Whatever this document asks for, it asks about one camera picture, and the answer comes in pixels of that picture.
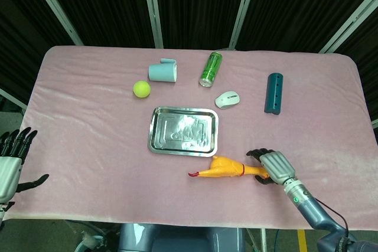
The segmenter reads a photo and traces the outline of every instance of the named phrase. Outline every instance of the robotic hand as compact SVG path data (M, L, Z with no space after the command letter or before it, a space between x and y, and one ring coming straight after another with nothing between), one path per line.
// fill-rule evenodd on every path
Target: robotic hand
M20 134L19 130L15 130L0 136L0 229L5 212L14 205L14 202L10 202L14 194L35 188L48 178L48 174L45 174L34 182L18 184L31 141L37 135L35 130L27 136L30 130L28 127Z
M267 149L250 150L247 156L256 158L269 174L268 179L256 175L261 184L276 183L284 186L284 191L301 212L310 226L316 230L327 230L330 233L317 242L319 252L376 252L378 244L366 241L356 241L349 234L348 228L343 228L335 222L323 207L320 206L303 183L295 176L295 169L280 152Z

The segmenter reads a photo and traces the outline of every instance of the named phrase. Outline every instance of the tennis ball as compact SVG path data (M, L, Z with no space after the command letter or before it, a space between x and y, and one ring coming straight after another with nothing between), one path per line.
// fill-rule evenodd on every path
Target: tennis ball
M151 86L146 81L138 81L134 84L132 91L137 97L146 97L151 92Z

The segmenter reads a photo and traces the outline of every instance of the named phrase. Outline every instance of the cable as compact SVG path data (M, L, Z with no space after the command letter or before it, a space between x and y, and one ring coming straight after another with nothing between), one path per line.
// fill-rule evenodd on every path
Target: cable
M277 239L278 239L278 233L279 233L279 230L277 230L276 232L276 238L274 240L274 252L277 252Z
M246 229L247 229L248 236L249 236L249 238L252 242L252 245L253 245L253 252L260 252L260 250L258 249L258 246L256 244L256 240L253 237L253 234L250 232L249 228L246 228Z
M325 205L322 201L320 201L319 199L316 199L320 204L322 204L323 206L325 206L326 208L328 208L329 210L331 210L332 212L334 212L335 214L337 214L340 218L343 219L344 223L345 223L345 237L349 237L349 227L348 227L348 223L347 223L347 220L341 215L339 214L337 211L335 211L334 209L330 208L329 206Z

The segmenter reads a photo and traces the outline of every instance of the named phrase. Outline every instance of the soda can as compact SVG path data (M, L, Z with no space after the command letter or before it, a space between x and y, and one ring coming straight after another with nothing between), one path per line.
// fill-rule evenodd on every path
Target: soda can
M218 73L220 64L222 63L222 55L218 52L210 54L205 69L200 78L200 85L203 87L211 87Z

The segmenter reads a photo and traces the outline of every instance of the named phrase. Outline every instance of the yellow rubber chicken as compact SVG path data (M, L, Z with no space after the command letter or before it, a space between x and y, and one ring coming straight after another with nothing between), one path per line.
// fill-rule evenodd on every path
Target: yellow rubber chicken
M246 174L260 175L262 178L269 178L269 174L265 168L254 168L252 166L247 166L225 156L213 156L210 169L200 172L197 171L194 174L189 174L189 176L224 177L243 176Z

